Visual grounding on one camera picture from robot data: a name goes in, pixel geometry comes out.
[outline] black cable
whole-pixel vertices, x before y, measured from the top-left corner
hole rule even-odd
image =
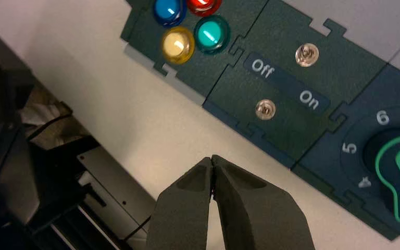
[[[31,141],[32,139],[34,139],[36,136],[38,136],[40,133],[42,133],[46,128],[48,128],[51,124],[55,123],[56,121],[60,121],[71,116],[72,116],[71,114],[68,114],[54,118],[53,120],[42,125],[40,128],[36,129],[36,131],[34,131],[32,134],[30,134],[27,137],[27,141]]]
[[[151,220],[151,215],[148,218],[146,218],[146,220],[142,224],[140,224],[136,229],[134,229],[134,231],[128,234],[128,236],[126,236],[125,239],[123,239],[123,241],[126,242],[127,240],[129,240],[129,238],[135,235],[135,233],[137,233],[145,224],[147,224],[149,220]]]

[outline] dark green panel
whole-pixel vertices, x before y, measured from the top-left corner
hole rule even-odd
[[[238,38],[232,50],[244,50],[234,68],[228,67],[210,94],[211,102],[240,121],[244,130],[248,124],[261,128],[265,140],[298,160],[325,130],[333,130],[337,122],[330,114],[341,104],[350,103],[385,65],[385,62],[342,37],[345,29],[326,21],[332,30],[328,37],[308,25],[311,19],[282,1],[270,0],[247,37]],[[311,67],[295,61],[297,48],[313,43],[319,48],[319,59]],[[251,52],[262,55],[280,67],[305,87],[330,100],[321,115],[280,92],[273,84],[257,77],[243,67]],[[255,115],[255,105],[270,99],[277,106],[272,120],[262,121]]]

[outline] blue button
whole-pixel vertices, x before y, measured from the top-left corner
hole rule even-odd
[[[180,24],[186,14],[186,4],[182,0],[156,0],[154,16],[166,27]]]

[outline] illuminated button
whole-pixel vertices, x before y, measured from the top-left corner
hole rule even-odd
[[[156,0],[154,16],[166,27],[180,24],[186,15],[186,5],[182,0]]]
[[[207,17],[217,11],[221,0],[187,0],[189,10],[201,17]]]
[[[198,48],[207,54],[222,51],[229,41],[229,26],[218,16],[203,18],[194,32]]]
[[[163,56],[174,64],[187,62],[194,53],[194,48],[194,36],[184,27],[175,27],[168,30],[161,42]]]

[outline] dial number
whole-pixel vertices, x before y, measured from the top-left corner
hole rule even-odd
[[[356,153],[356,145],[353,143],[343,143],[343,147],[342,147],[343,152],[348,153],[348,154],[354,154]]]
[[[378,121],[378,123],[380,125],[383,125],[383,126],[389,124],[390,118],[387,115],[387,112],[385,110],[378,111],[378,113],[377,113],[377,121]]]

